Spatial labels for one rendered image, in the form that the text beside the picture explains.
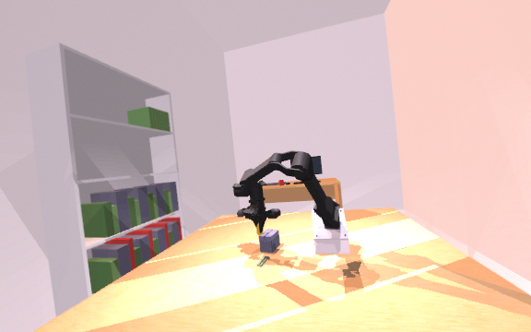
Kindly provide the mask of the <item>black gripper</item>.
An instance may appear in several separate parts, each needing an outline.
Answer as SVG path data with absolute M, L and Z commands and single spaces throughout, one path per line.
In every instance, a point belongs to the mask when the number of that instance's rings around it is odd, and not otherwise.
M 249 200 L 249 203 L 252 203 L 252 205 L 257 205 L 257 202 L 259 202 L 261 204 L 262 209 L 263 209 L 263 214 L 261 214 L 259 217 L 256 217 L 255 219 L 251 219 L 251 221 L 254 223 L 255 227 L 257 227 L 257 224 L 259 223 L 259 231 L 260 231 L 260 233 L 262 233 L 262 231 L 263 231 L 263 228 L 264 228 L 264 225 L 265 225 L 265 222 L 266 222 L 267 218 L 276 219 L 276 218 L 278 218 L 281 215 L 281 212 L 280 212 L 279 208 L 271 208 L 268 211 L 265 211 L 266 207 L 265 207 L 265 204 L 264 204 L 264 200 L 266 200 L 266 199 L 263 196 L 256 197 L 256 198 L 251 198 L 250 197 L 250 200 Z M 243 214 L 244 210 L 245 210 L 245 208 L 242 208 L 242 209 L 238 210 L 238 212 L 237 212 L 237 217 L 238 218 L 243 218 L 244 217 L 244 214 Z

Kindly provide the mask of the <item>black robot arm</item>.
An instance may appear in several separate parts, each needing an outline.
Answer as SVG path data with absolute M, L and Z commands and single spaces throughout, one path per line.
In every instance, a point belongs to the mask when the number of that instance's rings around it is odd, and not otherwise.
M 292 159 L 293 162 L 290 168 L 281 164 L 282 161 Z M 274 153 L 256 168 L 246 170 L 240 183 L 233 185 L 234 195 L 250 196 L 251 198 L 263 196 L 263 186 L 266 183 L 263 180 L 259 180 L 273 171 L 281 171 L 287 176 L 292 176 L 297 180 L 303 181 L 314 200 L 313 210 L 316 216 L 319 216 L 323 220 L 324 228 L 340 230 L 340 205 L 330 196 L 326 196 L 313 172 L 311 155 L 303 151 L 292 150 L 284 153 Z M 251 203 L 243 211 L 243 214 L 246 219 L 255 219 L 263 214 L 263 209 L 259 202 L 257 202 L 257 205 L 252 205 Z

